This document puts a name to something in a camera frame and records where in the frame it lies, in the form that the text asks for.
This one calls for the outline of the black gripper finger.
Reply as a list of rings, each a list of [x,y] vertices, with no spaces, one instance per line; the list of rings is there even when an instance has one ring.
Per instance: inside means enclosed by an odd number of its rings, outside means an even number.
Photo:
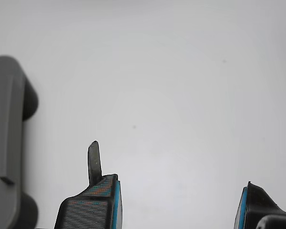
[[[65,199],[59,208],[56,229],[122,229],[123,204],[117,174],[102,175],[99,144],[88,148],[88,187]]]
[[[286,212],[259,186],[243,188],[234,229],[286,229]]]

